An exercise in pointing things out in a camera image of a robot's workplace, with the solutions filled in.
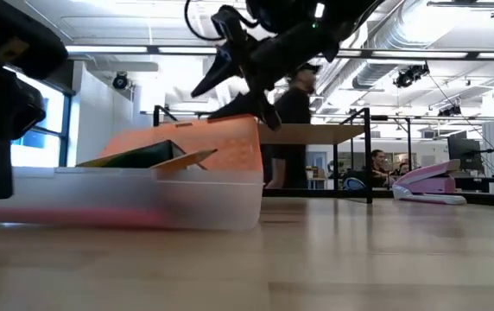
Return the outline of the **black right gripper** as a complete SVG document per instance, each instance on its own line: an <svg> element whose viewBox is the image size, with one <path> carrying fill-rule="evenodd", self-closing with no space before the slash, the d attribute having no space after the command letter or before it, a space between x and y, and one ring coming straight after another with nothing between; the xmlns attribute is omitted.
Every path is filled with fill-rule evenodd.
<svg viewBox="0 0 494 311"><path fill-rule="evenodd" d="M313 57L322 55L331 61L339 52L340 4L249 4L247 10L254 22L229 5L211 16L224 43L217 47L214 62L192 90L193 98L233 76L243 78L251 92L269 91L279 79ZM282 120L276 108L264 94L251 92L239 93L208 119L251 115L271 130L279 130Z"/></svg>

